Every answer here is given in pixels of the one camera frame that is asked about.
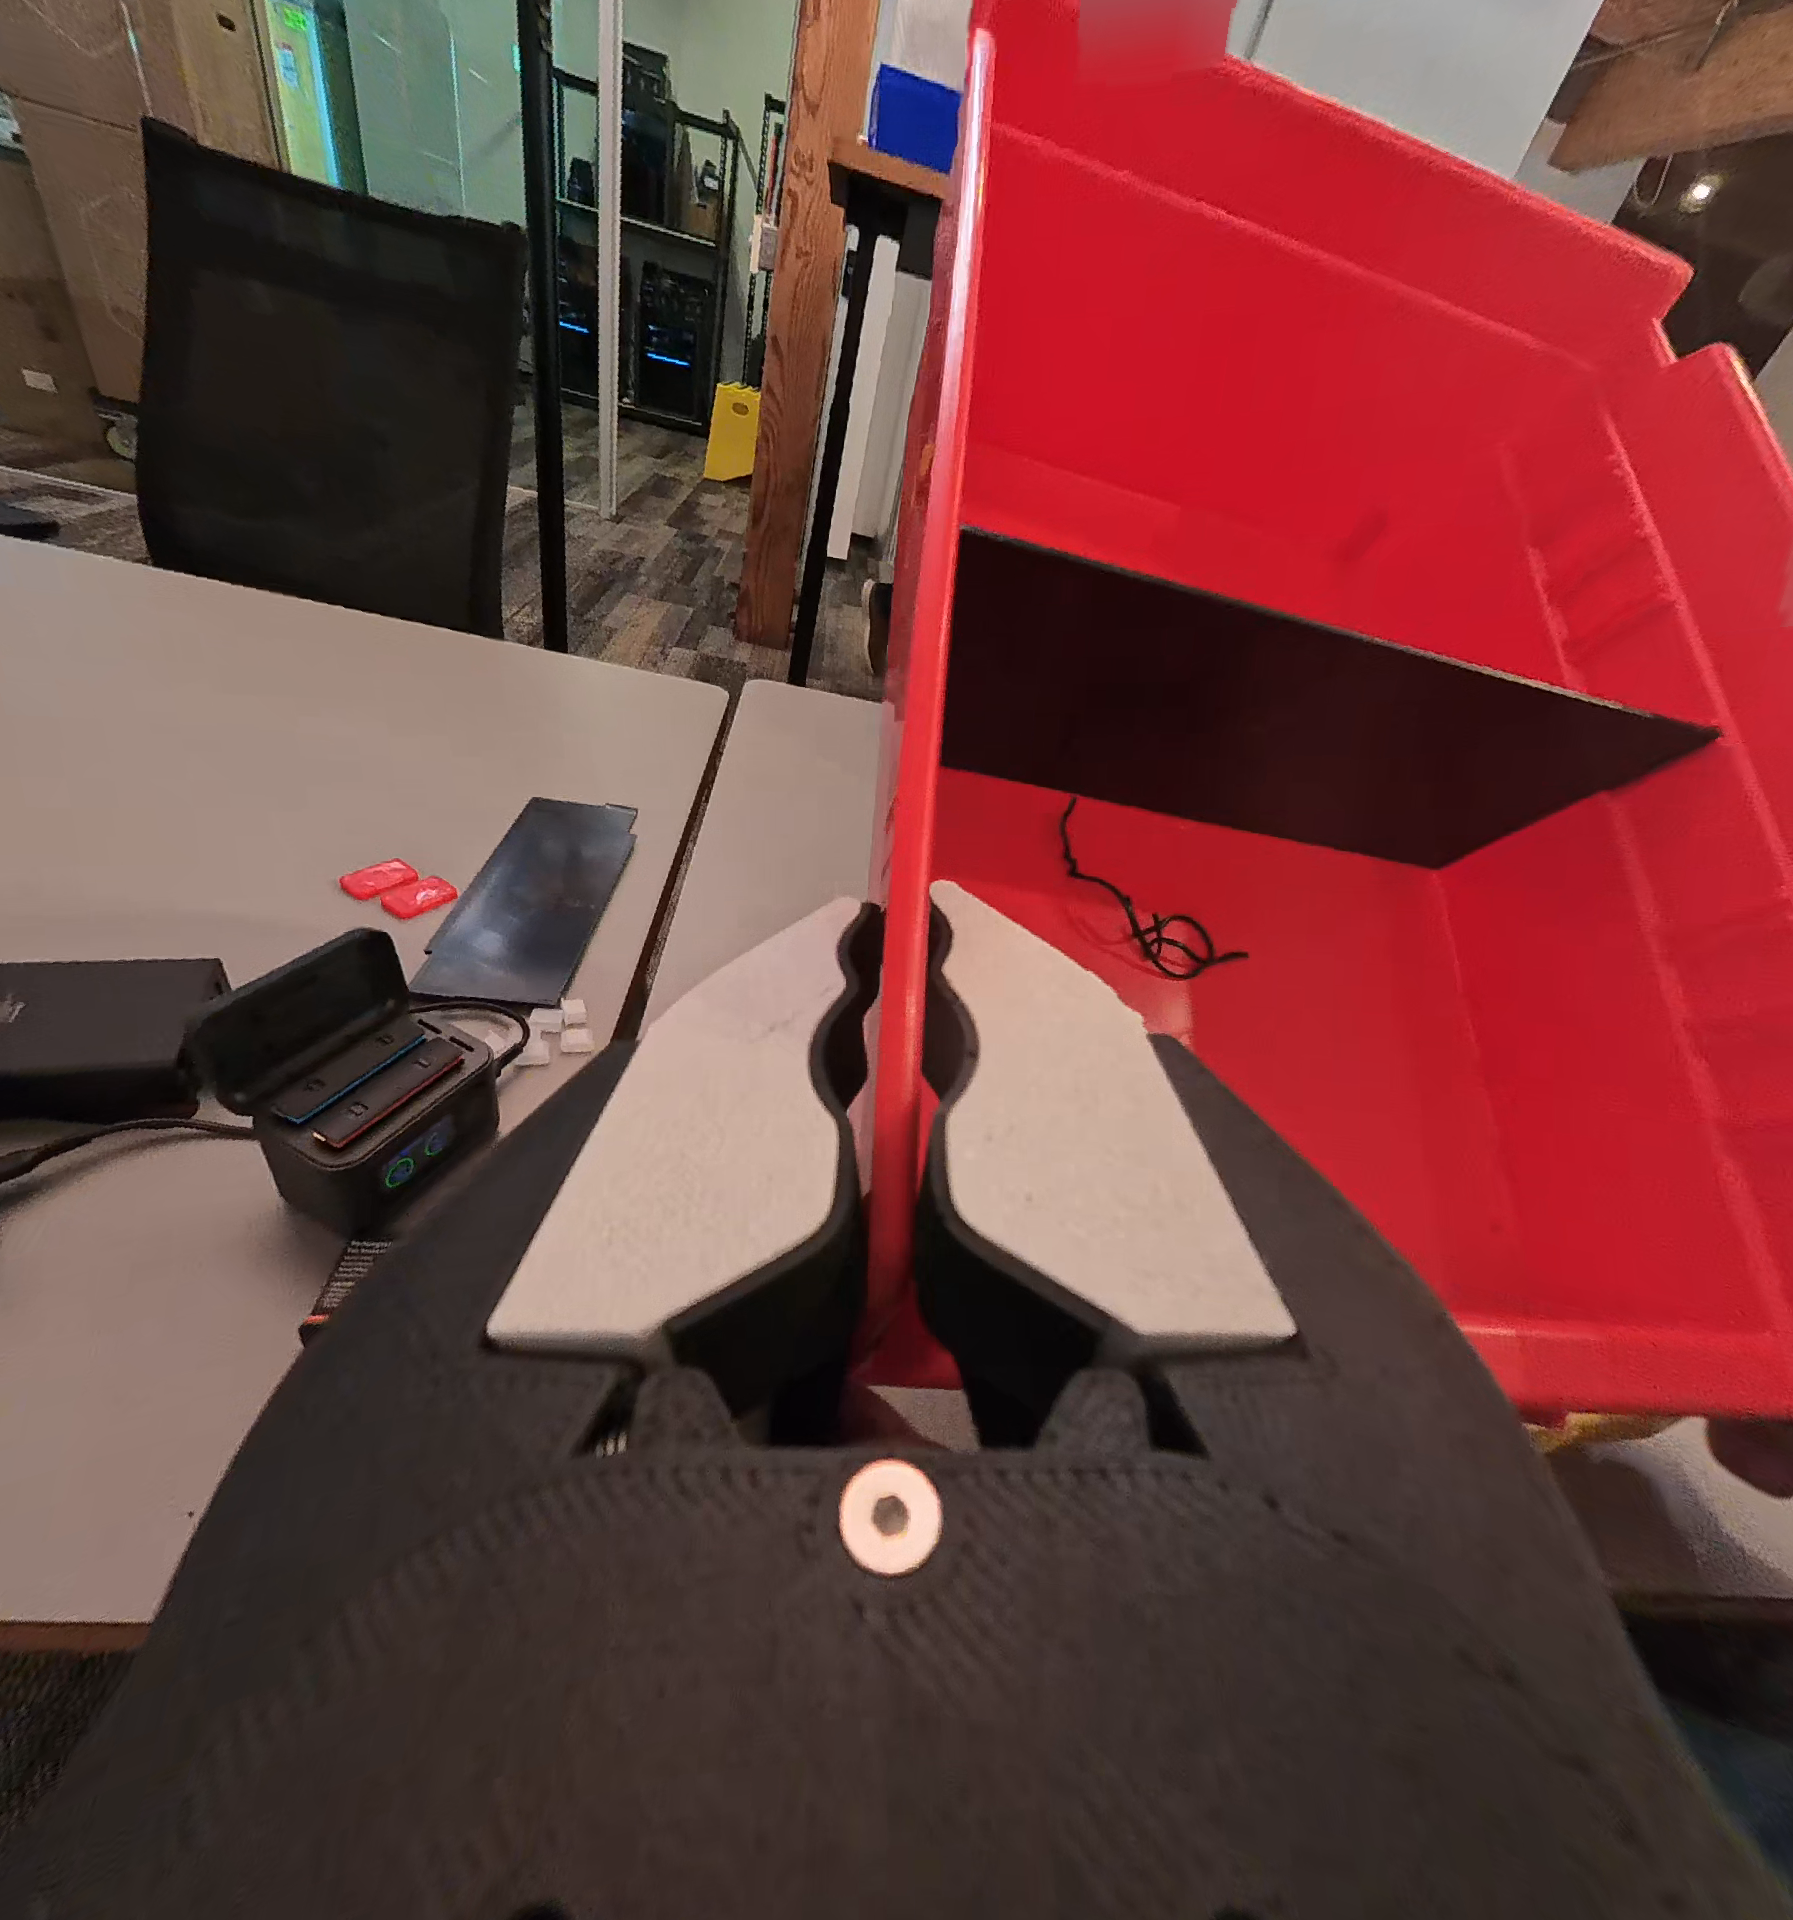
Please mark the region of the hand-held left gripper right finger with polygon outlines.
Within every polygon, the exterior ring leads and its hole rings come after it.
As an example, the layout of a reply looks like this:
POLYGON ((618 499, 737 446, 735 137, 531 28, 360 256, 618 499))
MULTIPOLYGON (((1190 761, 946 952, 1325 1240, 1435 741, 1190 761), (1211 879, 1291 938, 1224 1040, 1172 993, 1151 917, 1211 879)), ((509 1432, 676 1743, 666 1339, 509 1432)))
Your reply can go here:
POLYGON ((962 1369, 1086 1369, 1293 1341, 1287 1307, 1145 1030, 1096 974, 930 887, 935 1095, 914 1292, 962 1369))

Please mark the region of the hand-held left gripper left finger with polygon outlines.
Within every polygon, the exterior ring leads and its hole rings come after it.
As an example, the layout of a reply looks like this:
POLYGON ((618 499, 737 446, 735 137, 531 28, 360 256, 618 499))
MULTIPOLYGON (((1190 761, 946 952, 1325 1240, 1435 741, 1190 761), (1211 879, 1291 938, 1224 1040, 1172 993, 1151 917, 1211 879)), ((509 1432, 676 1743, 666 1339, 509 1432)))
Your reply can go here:
POLYGON ((630 1051, 485 1333, 616 1363, 836 1363, 864 1304, 850 1104, 883 915, 840 896, 630 1051))

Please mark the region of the red plastic bin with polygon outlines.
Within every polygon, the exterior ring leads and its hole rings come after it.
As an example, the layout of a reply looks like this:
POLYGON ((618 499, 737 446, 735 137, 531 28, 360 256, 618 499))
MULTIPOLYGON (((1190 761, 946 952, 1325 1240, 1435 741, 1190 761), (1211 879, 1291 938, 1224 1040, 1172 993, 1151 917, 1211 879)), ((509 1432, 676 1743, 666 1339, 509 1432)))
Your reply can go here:
POLYGON ((930 887, 1214 1074, 1531 1413, 1793 1418, 1793 472, 1689 271, 1238 60, 978 6, 909 417, 868 1322, 908 1276, 930 887), (959 532, 1717 728, 1421 870, 942 765, 959 532))

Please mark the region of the dark glossy plate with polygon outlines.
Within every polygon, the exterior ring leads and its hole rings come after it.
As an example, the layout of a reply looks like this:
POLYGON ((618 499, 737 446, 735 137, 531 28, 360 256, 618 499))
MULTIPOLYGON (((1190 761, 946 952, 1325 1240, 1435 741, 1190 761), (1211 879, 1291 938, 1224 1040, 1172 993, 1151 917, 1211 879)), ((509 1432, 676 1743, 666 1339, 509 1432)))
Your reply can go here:
POLYGON ((638 811, 534 797, 425 948, 416 1002, 550 1006, 635 850, 638 811))

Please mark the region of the black battery charger case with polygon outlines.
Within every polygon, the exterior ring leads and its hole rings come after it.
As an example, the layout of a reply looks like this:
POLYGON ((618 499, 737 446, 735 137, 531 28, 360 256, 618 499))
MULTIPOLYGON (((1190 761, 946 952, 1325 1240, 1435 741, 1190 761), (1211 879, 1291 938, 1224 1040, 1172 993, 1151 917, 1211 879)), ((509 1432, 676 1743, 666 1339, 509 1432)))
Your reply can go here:
POLYGON ((392 938, 344 933, 188 1022, 201 1089, 244 1117, 287 1208, 390 1240, 501 1132, 501 1074, 531 1030, 493 1003, 420 1010, 392 938))

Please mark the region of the dark bin divider plate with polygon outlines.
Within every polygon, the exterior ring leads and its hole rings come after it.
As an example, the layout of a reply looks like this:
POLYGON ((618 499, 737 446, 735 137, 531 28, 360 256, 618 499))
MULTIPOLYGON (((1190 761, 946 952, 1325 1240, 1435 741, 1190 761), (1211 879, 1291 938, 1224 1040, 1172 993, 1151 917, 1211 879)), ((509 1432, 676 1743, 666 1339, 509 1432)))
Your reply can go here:
POLYGON ((976 527, 942 765, 1442 870, 1722 738, 976 527))

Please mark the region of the black flat box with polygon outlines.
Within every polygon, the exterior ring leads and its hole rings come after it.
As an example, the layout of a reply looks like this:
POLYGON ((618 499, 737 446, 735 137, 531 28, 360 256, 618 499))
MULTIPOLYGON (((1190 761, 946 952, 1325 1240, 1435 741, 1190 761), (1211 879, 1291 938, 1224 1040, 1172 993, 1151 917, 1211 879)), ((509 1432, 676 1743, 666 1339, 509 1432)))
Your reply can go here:
POLYGON ((0 1124, 192 1117, 188 1026, 229 989, 216 957, 0 964, 0 1124))

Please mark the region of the black pole stand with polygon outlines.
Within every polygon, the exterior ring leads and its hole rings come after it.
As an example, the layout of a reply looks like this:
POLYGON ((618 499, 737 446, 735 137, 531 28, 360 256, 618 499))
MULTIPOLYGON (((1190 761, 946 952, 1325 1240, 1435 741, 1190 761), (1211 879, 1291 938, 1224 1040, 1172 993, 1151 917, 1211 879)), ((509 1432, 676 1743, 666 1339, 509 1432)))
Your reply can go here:
POLYGON ((558 178, 553 169, 553 110, 558 98, 553 76, 553 6, 515 4, 515 19, 522 108, 525 228, 531 248, 531 404, 534 459, 539 475, 540 636, 545 654, 567 655, 572 650, 572 622, 558 316, 562 222, 558 178))

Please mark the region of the black equipment rack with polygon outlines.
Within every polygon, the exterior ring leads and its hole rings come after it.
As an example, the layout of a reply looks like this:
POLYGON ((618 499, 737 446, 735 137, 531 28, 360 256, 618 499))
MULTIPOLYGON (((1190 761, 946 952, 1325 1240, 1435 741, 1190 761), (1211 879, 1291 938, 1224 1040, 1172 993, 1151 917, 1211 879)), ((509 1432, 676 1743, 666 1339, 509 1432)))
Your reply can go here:
MULTIPOLYGON (((562 395, 597 404, 599 91, 553 70, 562 395)), ((741 126, 676 102, 668 56, 625 43, 621 76, 618 396, 648 426, 708 435, 723 363, 741 126)))

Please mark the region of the blue plastic bin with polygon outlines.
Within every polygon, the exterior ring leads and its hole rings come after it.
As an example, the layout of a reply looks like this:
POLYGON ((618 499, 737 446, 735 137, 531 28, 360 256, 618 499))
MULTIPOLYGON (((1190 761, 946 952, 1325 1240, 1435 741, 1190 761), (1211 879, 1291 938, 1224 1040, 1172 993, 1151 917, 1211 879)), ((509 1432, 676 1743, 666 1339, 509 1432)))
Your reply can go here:
POLYGON ((962 100, 959 87, 883 61, 868 91, 867 147, 932 175, 951 175, 962 100))

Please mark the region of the cardboard boxes stack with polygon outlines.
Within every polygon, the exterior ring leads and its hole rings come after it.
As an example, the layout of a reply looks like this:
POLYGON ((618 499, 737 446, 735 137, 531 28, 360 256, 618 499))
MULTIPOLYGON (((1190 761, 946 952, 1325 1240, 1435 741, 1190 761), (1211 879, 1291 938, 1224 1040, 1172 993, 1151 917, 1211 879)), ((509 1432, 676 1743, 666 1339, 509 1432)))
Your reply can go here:
POLYGON ((146 120, 284 166, 255 4, 0 4, 0 417, 105 459, 103 403, 142 396, 146 120))

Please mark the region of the wooden post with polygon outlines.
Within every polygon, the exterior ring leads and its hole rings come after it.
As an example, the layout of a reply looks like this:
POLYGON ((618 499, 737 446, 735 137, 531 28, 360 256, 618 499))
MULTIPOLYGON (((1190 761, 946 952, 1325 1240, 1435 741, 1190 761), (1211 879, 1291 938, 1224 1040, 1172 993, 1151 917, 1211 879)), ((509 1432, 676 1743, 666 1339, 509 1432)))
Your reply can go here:
POLYGON ((880 4, 803 4, 789 74, 784 197, 767 316, 737 638, 787 650, 846 258, 830 193, 839 139, 862 134, 880 4))

